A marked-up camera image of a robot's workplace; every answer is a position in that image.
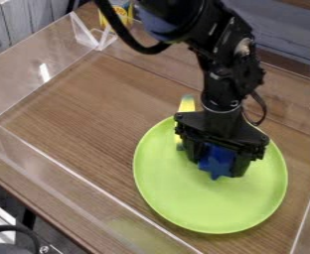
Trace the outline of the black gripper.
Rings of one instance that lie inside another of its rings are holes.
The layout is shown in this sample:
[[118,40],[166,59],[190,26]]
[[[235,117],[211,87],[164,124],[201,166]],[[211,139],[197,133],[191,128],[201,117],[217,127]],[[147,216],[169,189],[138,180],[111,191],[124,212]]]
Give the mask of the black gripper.
[[221,146],[235,152],[233,177],[241,178],[256,160],[264,159],[268,136],[248,122],[241,107],[226,111],[203,109],[177,112],[174,115],[175,135],[183,140],[187,158],[198,163],[207,151],[207,145]]

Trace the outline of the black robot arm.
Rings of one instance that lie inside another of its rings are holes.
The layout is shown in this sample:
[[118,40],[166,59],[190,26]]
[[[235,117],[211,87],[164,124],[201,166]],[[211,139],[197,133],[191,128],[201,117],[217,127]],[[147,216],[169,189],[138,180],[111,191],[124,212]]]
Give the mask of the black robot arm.
[[179,112],[175,134],[199,169],[239,178],[250,163],[264,158],[269,137],[243,111],[248,98],[261,101],[265,69],[256,54],[252,26],[222,0],[135,0],[143,26],[158,40],[143,46],[122,23],[108,0],[94,0],[122,41],[134,51],[156,55],[185,43],[205,75],[201,111]]

